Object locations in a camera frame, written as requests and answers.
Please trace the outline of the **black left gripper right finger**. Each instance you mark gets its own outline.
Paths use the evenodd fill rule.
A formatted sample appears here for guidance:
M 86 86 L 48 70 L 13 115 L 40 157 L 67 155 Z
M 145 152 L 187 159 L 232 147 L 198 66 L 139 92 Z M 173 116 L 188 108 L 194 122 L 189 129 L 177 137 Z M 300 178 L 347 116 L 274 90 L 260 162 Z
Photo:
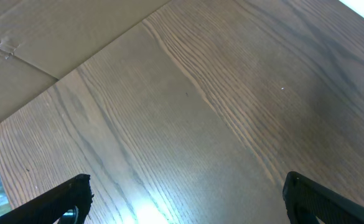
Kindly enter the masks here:
M 282 197 L 291 223 L 364 223 L 364 207 L 295 171 Z

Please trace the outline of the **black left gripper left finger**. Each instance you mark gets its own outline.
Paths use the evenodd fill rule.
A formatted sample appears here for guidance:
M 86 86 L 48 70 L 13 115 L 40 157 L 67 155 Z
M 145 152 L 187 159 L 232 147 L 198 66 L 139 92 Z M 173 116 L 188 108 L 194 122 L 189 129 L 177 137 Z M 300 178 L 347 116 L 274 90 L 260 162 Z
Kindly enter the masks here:
M 78 174 L 44 194 L 0 216 L 0 224 L 83 224 L 93 202 L 90 176 Z

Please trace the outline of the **brown cardboard sheet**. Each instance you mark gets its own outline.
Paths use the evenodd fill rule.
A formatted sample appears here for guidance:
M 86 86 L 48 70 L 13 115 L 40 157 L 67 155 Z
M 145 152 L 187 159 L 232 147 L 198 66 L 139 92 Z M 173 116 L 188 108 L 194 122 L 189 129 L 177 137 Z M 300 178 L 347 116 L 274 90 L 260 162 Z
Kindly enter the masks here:
M 165 0 L 0 0 L 0 122 Z

